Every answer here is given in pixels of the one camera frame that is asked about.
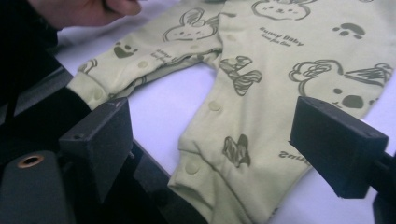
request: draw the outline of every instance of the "light green romper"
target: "light green romper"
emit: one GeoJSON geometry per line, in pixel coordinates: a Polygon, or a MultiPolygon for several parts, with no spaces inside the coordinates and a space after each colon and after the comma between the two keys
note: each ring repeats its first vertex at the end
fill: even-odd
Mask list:
{"type": "Polygon", "coordinates": [[[394,0],[182,0],[82,65],[68,88],[94,109],[199,62],[217,69],[169,187],[209,223],[264,223],[310,167],[289,144],[297,97],[362,118],[396,66],[395,9],[394,0]]]}

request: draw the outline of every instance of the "cartoon koala print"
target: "cartoon koala print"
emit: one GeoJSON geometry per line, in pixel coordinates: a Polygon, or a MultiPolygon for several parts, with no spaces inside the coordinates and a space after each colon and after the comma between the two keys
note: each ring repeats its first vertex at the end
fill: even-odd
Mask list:
{"type": "Polygon", "coordinates": [[[392,75],[392,68],[384,63],[356,71],[344,72],[334,60],[298,63],[289,73],[299,82],[302,96],[315,97],[346,112],[367,109],[377,99],[392,75]]]}

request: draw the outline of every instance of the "snap button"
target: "snap button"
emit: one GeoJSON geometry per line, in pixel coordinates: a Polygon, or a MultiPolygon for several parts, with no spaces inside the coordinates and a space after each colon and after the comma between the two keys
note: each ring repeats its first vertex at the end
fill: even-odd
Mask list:
{"type": "Polygon", "coordinates": [[[99,100],[100,98],[102,98],[103,93],[100,90],[96,90],[95,93],[93,94],[93,98],[95,100],[99,100]]]}
{"type": "Polygon", "coordinates": [[[238,64],[238,61],[236,59],[229,59],[228,63],[231,65],[236,65],[236,64],[238,64]]]}
{"type": "Polygon", "coordinates": [[[192,45],[192,46],[190,47],[190,49],[198,49],[198,48],[199,48],[198,45],[192,45]]]}
{"type": "Polygon", "coordinates": [[[227,39],[231,41],[235,41],[236,38],[233,35],[227,35],[227,39]]]}
{"type": "Polygon", "coordinates": [[[145,67],[147,67],[148,65],[149,65],[148,62],[143,61],[143,62],[140,62],[137,66],[138,66],[139,68],[145,68],[145,67]]]}
{"type": "Polygon", "coordinates": [[[221,110],[221,105],[216,101],[212,101],[209,103],[209,109],[213,111],[219,111],[221,110]]]}
{"type": "Polygon", "coordinates": [[[186,172],[189,175],[195,175],[200,169],[200,165],[196,161],[189,161],[186,165],[186,172]]]}

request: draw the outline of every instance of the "black plastic bracket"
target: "black plastic bracket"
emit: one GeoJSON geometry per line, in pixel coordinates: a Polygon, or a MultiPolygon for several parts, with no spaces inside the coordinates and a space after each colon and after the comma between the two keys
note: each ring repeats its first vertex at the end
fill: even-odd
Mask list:
{"type": "Polygon", "coordinates": [[[126,158],[132,155],[128,99],[98,106],[59,143],[64,158],[76,166],[80,189],[103,203],[126,158]]]}

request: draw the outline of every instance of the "cartoon bunny print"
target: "cartoon bunny print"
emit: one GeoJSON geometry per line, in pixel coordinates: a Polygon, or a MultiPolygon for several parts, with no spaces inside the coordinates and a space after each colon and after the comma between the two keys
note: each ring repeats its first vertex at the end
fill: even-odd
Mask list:
{"type": "Polygon", "coordinates": [[[299,21],[307,17],[311,10],[306,4],[317,0],[261,0],[251,8],[253,13],[275,21],[299,21]]]}
{"type": "Polygon", "coordinates": [[[180,18],[180,25],[163,34],[163,41],[193,41],[214,35],[218,31],[219,16],[206,21],[202,19],[204,13],[205,11],[199,7],[184,13],[180,18]]]}

